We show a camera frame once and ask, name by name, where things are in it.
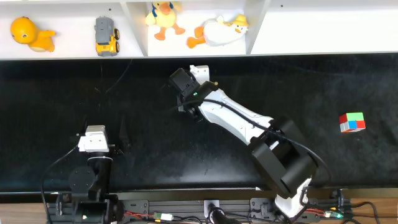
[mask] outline yellow hat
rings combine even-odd
[[[242,14],[239,14],[232,23],[238,26],[249,26],[248,22],[246,22],[246,16]]]

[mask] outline stuffed animal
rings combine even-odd
[[[53,52],[55,49],[51,38],[55,36],[55,31],[40,30],[28,17],[12,22],[11,35],[17,43],[27,44],[36,52]]]
[[[210,19],[203,26],[195,29],[195,37],[189,37],[187,45],[194,48],[198,44],[208,44],[212,47],[230,44],[245,35],[249,24],[246,16],[238,15],[235,21],[224,22],[224,18],[219,16],[217,19]]]
[[[177,15],[174,9],[181,11],[181,4],[179,2],[152,2],[152,12],[146,17],[145,23],[148,26],[157,24],[160,27],[160,32],[155,34],[156,39],[165,40],[166,30],[171,27],[177,35],[185,32],[185,29],[176,24]]]

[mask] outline white robotic arm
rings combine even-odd
[[[278,191],[275,205],[281,212],[280,221],[294,221],[305,209],[300,202],[300,196],[303,188],[311,182],[316,163],[308,154],[297,152],[291,143],[283,142],[283,139],[277,136],[268,136],[266,131],[247,122],[236,112],[260,126],[281,131],[281,134],[282,128],[275,127],[290,128],[293,123],[285,120],[275,121],[233,101],[218,88],[217,82],[210,82],[207,66],[191,65],[190,71],[180,68],[170,77],[170,85],[176,88],[178,101],[184,104],[180,111],[189,111],[194,117],[199,116],[220,125],[249,146],[255,165],[266,184]],[[307,196],[304,195],[302,200],[306,202]]]

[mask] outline truck wheel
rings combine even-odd
[[[120,51],[119,42],[116,41],[116,52],[119,53],[119,51]]]
[[[120,32],[119,32],[118,29],[115,29],[115,30],[114,30],[114,38],[116,38],[116,40],[119,40],[119,39],[120,39]]]

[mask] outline plush toy head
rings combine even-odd
[[[37,39],[39,31],[36,25],[27,17],[21,17],[11,24],[12,38],[20,44],[29,44]]]
[[[152,2],[152,13],[157,17],[155,10],[160,11],[164,15],[169,15],[170,11],[174,8],[171,2]]]
[[[235,28],[235,31],[237,33],[240,34],[245,34],[249,28],[249,24],[246,21],[246,16],[244,15],[238,15],[235,21],[232,22],[231,26]]]

